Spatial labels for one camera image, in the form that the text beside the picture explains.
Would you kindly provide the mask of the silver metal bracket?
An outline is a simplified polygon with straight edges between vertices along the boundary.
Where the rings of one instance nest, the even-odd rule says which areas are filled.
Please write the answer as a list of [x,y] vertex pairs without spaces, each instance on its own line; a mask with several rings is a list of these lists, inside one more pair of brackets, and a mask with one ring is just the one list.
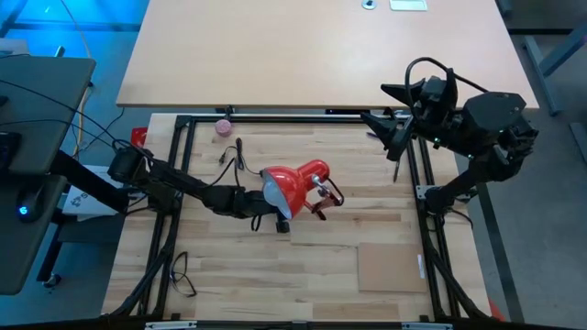
[[401,330],[454,330],[452,324],[413,322],[402,323]]
[[144,330],[192,330],[196,328],[196,321],[159,321],[145,323],[144,326]]

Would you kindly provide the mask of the white rectangular desk plate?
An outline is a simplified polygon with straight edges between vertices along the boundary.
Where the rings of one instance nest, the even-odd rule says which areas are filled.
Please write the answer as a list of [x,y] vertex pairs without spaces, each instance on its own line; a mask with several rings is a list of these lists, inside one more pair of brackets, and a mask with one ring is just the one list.
[[426,12],[426,0],[390,0],[390,8],[393,11],[423,11]]

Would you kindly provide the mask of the brown cardboard sheet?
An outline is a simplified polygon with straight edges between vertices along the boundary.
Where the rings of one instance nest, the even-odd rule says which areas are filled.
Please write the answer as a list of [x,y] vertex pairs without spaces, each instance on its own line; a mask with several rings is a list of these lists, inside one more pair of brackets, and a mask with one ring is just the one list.
[[426,279],[419,277],[416,244],[360,243],[358,281],[361,292],[427,292]]

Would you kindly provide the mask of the light wood desk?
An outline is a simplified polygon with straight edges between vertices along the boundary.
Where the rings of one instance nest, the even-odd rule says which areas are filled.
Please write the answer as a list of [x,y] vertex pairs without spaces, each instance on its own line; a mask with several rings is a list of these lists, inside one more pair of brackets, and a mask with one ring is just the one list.
[[361,0],[150,0],[117,97],[127,107],[379,109],[382,91],[461,76],[538,103],[494,0],[426,0],[424,11]]

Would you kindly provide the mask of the black floor strip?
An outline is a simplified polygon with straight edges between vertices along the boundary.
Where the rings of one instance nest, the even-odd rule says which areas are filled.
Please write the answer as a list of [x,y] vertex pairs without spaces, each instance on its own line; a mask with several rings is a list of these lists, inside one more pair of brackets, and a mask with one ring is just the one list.
[[494,210],[489,183],[480,182],[475,189],[478,194],[466,204],[466,209],[473,222],[472,232],[488,300],[506,321],[524,323],[526,318],[506,253],[503,230]]

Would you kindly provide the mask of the black flat device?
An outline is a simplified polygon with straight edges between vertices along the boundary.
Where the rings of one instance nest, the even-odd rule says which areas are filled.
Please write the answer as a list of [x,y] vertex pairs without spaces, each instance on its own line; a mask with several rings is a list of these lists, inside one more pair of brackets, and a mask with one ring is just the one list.
[[21,138],[19,133],[0,131],[0,173],[8,171],[19,149]]

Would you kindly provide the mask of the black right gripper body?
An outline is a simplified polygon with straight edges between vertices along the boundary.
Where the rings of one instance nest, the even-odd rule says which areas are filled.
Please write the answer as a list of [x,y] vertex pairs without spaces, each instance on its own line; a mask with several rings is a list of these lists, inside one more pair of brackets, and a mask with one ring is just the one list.
[[420,100],[408,107],[414,117],[411,138],[425,138],[447,149],[465,149],[463,116],[457,111],[458,87],[456,73],[446,70],[446,78],[431,76],[426,80]]

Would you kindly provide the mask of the grey metal desk leg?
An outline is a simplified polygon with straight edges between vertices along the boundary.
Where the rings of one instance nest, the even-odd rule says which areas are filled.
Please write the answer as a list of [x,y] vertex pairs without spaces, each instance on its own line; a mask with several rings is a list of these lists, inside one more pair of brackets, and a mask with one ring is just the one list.
[[584,124],[569,123],[570,132],[579,148],[583,161],[587,164],[587,128]]
[[[494,0],[512,36],[522,38],[548,103],[551,116],[562,112],[548,78],[587,44],[587,0]],[[562,37],[549,53],[541,51],[539,36]]]

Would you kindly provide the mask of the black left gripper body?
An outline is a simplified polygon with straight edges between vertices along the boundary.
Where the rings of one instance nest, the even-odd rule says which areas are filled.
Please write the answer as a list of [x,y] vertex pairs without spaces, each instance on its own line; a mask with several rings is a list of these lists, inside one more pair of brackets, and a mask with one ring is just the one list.
[[242,187],[234,191],[228,211],[229,216],[239,219],[277,213],[278,209],[266,201],[262,191],[246,191]]

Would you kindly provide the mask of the white printed box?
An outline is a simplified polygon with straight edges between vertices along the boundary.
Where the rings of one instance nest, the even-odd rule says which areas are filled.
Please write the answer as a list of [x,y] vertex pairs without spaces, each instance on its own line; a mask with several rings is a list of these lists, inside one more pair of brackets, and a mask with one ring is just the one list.
[[[85,168],[91,173],[96,174],[100,179],[113,185],[116,189],[122,188],[121,182],[115,181],[107,173],[106,166],[85,165]],[[97,216],[115,215],[116,210],[99,202],[95,197],[88,192],[80,190],[72,186],[65,198],[61,208],[65,215],[75,215],[78,222],[82,222]]]

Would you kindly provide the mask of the black aluminium frame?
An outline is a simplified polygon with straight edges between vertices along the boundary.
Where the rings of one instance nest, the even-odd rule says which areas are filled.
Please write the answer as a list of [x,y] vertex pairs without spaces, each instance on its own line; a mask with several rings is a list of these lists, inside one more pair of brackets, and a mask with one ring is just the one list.
[[360,291],[360,243],[416,244],[422,248],[409,165],[395,163],[357,117],[284,116],[267,123],[245,116],[231,137],[220,137],[209,114],[155,114],[146,146],[159,159],[189,161],[206,182],[260,188],[258,170],[325,161],[345,202],[326,209],[326,221],[303,210],[288,234],[264,216],[249,220],[213,214],[185,197],[175,249],[186,252],[188,279],[167,290],[165,316],[197,321],[397,322],[431,315],[425,293]]

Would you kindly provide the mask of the black side desk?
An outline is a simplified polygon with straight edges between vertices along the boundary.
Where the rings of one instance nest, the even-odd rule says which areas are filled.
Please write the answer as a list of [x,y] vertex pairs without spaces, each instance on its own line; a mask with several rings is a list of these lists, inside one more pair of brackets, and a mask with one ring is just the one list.
[[[0,131],[19,133],[19,149],[0,173],[0,295],[21,292],[67,180],[50,165],[91,81],[94,60],[15,56],[0,59]],[[17,196],[41,188],[43,214],[17,217]]]

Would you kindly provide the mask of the red desk lamp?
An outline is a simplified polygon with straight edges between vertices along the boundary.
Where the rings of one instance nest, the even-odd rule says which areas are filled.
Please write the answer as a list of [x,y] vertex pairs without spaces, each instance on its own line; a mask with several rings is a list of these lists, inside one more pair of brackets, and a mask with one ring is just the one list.
[[320,220],[327,218],[323,210],[342,206],[345,198],[341,190],[330,178],[330,168],[321,159],[313,159],[298,168],[271,166],[260,172],[263,185],[273,179],[282,190],[290,208],[291,217],[295,218],[303,207]]

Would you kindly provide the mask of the black slanted support beam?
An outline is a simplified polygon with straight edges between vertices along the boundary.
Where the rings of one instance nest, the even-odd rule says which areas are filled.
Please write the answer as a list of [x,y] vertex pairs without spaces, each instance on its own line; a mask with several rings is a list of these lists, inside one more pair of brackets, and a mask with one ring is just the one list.
[[94,197],[98,202],[124,213],[128,206],[126,193],[100,178],[79,161],[59,150],[50,165],[50,173],[63,176],[68,183]]

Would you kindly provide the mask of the black computer mouse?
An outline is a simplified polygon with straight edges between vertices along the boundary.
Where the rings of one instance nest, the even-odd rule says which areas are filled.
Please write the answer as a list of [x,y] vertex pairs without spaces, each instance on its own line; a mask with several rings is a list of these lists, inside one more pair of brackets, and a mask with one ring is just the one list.
[[25,189],[17,196],[17,217],[23,223],[33,223],[43,214],[44,196],[41,188]]

